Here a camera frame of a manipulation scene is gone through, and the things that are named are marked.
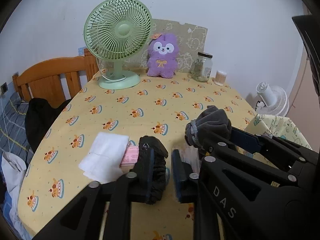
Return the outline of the wall socket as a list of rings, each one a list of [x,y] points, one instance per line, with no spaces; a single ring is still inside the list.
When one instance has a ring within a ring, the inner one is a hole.
[[[5,82],[2,85],[0,85],[0,89],[1,89],[1,96],[3,96],[8,91],[7,83]]]

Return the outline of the beige patterned board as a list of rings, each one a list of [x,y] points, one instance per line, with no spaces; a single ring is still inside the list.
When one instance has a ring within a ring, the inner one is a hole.
[[[152,34],[173,33],[177,37],[179,54],[177,57],[179,72],[189,73],[193,61],[197,58],[199,51],[204,51],[204,44],[207,36],[207,28],[189,23],[181,24],[176,21],[154,19],[151,28]],[[146,43],[143,49],[137,54],[125,60],[123,68],[146,68],[148,61],[148,46]]]

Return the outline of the white floor fan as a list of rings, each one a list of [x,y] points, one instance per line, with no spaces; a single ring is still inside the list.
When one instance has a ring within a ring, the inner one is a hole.
[[[246,101],[258,114],[286,116],[289,111],[289,98],[279,86],[261,82],[256,86],[256,93],[249,93]]]

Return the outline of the blue plaid bedding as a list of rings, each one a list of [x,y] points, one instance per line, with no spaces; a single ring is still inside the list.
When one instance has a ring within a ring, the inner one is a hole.
[[[15,92],[4,108],[1,108],[1,153],[17,155],[28,166],[33,158],[33,150],[27,140],[25,116],[29,104]]]

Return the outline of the white clothing pile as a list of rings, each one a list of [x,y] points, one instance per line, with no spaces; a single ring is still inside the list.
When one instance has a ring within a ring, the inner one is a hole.
[[[22,182],[27,171],[27,166],[19,156],[3,152],[1,158],[1,169],[4,175],[7,192],[11,198],[9,217],[14,229],[21,239],[32,239],[30,233],[23,226],[18,216],[18,199]]]

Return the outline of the glass jar with lid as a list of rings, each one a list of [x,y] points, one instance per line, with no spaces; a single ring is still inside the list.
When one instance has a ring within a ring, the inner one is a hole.
[[[190,76],[198,82],[207,82],[212,71],[213,56],[199,51],[197,58],[193,61],[190,69]]]

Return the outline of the yellow cartoon tablecloth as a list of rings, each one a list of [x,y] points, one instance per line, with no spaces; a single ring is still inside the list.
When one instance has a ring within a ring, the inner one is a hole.
[[[88,183],[79,164],[100,132],[157,137],[168,151],[184,142],[186,124],[207,106],[226,111],[232,125],[244,129],[255,111],[229,85],[200,83],[185,73],[172,79],[140,74],[139,85],[105,90],[96,75],[52,124],[37,148],[18,201],[18,215],[37,234]]]

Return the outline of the pink tissue packet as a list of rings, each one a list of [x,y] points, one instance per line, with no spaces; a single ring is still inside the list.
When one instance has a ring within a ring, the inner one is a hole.
[[[132,167],[138,160],[139,156],[139,147],[138,146],[129,146],[120,163],[120,168],[124,169],[127,167]]]

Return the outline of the black plastic bag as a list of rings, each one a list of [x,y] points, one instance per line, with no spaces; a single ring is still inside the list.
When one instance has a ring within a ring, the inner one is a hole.
[[[139,139],[138,160],[132,169],[134,179],[134,201],[149,205],[160,201],[167,185],[167,149],[156,137],[143,136]]]

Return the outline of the white folded tissue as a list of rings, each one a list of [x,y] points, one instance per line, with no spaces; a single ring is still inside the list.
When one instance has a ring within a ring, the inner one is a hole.
[[[100,132],[78,167],[84,176],[101,184],[116,181],[123,175],[120,163],[128,144],[127,135]]]

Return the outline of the cotton swab container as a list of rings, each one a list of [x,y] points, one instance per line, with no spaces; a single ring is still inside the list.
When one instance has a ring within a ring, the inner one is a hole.
[[[217,70],[214,77],[214,83],[218,86],[223,86],[225,84],[226,77],[227,73]]]

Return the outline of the black clothing on bed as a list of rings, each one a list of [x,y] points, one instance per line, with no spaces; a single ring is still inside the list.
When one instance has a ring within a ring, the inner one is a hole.
[[[27,141],[35,153],[42,139],[71,99],[53,108],[46,99],[33,98],[29,101],[25,116],[25,132]]]

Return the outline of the clear plastic bag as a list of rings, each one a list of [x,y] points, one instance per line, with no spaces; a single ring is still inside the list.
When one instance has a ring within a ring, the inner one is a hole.
[[[183,162],[189,164],[194,173],[199,174],[201,162],[199,159],[198,149],[194,146],[189,146],[184,142],[180,147],[180,158]]]

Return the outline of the yellow cartoon storage bag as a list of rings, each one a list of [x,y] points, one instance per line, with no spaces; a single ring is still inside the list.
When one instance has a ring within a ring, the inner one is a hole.
[[[245,131],[251,134],[281,137],[312,149],[304,135],[288,117],[257,114],[247,125]]]

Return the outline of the green desk fan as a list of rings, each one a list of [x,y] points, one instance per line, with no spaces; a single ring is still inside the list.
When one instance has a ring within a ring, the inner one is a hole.
[[[151,34],[152,16],[139,0],[106,0],[89,14],[84,41],[98,61],[103,89],[127,89],[140,83],[133,71],[124,70],[126,59],[145,46]]]

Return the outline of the purple plush toy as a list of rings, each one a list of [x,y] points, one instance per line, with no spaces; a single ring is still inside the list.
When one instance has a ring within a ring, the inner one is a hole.
[[[151,37],[148,46],[147,75],[171,79],[178,67],[179,47],[173,33],[159,33]]]

